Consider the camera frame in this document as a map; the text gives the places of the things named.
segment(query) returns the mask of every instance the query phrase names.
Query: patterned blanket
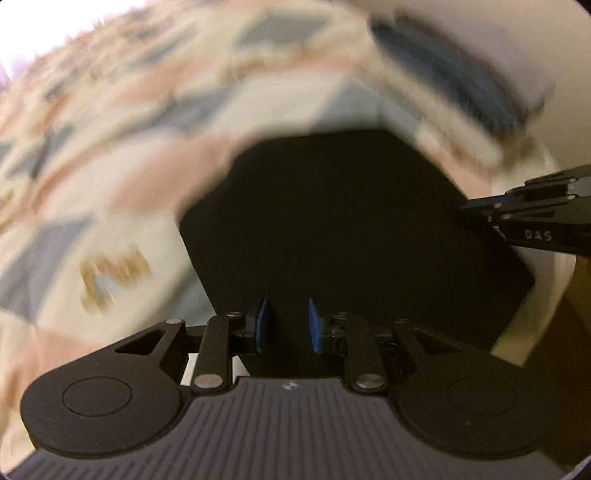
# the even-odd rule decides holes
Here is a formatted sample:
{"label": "patterned blanket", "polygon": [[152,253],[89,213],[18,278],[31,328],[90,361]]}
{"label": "patterned blanket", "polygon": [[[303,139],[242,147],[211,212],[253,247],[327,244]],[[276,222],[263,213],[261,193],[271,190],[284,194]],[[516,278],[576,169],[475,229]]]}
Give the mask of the patterned blanket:
{"label": "patterned blanket", "polygon": [[[162,318],[213,315],[177,222],[238,153],[365,126],[404,139],[469,197],[556,170],[527,135],[491,137],[385,57],[365,14],[340,4],[153,4],[0,93],[0,469],[33,449],[19,403],[37,376]],[[516,363],[574,264],[524,255],[536,287],[494,350]]]}

